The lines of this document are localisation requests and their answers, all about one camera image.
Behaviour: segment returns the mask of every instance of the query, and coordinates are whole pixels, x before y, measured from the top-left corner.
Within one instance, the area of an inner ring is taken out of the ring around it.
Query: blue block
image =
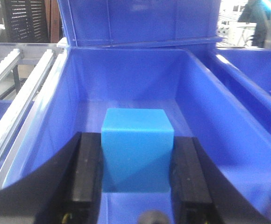
[[[164,110],[107,110],[101,131],[105,192],[166,192],[174,129]]]

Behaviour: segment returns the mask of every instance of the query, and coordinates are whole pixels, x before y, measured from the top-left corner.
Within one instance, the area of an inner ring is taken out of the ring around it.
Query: aluminum rail
[[[15,132],[27,112],[40,84],[46,78],[54,60],[54,51],[49,49],[29,75],[27,81],[0,120],[0,160],[11,143]]]
[[[36,65],[47,49],[54,50],[58,55],[63,49],[55,43],[0,43],[0,62],[13,50],[20,49],[23,57],[18,64]]]
[[[29,111],[29,114],[27,115],[16,137],[16,140],[14,141],[14,144],[12,145],[0,169],[0,190],[4,188],[6,179],[10,179],[7,177],[7,175],[10,174],[10,168],[13,164],[14,158],[18,154],[18,151],[21,149],[21,147],[25,144],[32,146],[37,141],[36,136],[40,132],[41,122],[48,110],[48,107],[59,84],[66,59],[67,50],[64,50],[63,53],[60,53],[57,56],[56,61],[37,96],[37,99],[35,100],[31,110]],[[7,182],[15,182],[16,180],[20,179],[20,177],[21,173],[18,170],[17,176],[11,177],[11,180]]]
[[[16,66],[21,59],[21,53],[19,49],[11,51],[7,57],[0,62],[0,82],[9,74],[9,72]]]

